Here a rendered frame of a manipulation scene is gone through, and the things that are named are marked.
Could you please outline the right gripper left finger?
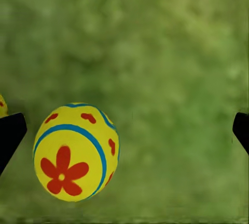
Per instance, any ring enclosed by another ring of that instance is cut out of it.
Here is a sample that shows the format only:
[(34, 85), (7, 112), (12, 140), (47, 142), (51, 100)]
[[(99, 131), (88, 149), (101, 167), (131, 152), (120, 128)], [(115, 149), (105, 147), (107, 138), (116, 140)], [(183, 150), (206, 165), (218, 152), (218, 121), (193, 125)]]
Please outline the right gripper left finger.
[(27, 132), (22, 113), (0, 118), (0, 175)]

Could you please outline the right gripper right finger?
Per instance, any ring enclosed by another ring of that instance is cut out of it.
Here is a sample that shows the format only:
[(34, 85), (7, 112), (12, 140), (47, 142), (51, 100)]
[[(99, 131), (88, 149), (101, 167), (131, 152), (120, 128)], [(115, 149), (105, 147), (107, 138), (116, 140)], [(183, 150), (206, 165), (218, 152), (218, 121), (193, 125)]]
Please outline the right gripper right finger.
[(232, 130), (249, 154), (249, 114), (237, 113)]

